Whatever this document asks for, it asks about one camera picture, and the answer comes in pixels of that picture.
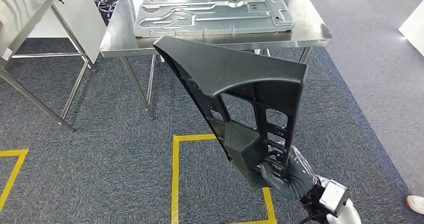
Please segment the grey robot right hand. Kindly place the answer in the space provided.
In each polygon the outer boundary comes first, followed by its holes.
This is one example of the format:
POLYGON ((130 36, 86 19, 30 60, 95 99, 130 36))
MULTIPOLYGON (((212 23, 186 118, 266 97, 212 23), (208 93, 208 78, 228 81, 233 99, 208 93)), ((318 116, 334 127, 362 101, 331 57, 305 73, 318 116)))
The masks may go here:
POLYGON ((261 175, 271 188, 279 191, 285 199, 300 200, 317 183, 317 176, 310 164, 296 146, 288 152, 287 176, 283 179, 273 174, 271 165, 260 164, 261 175))

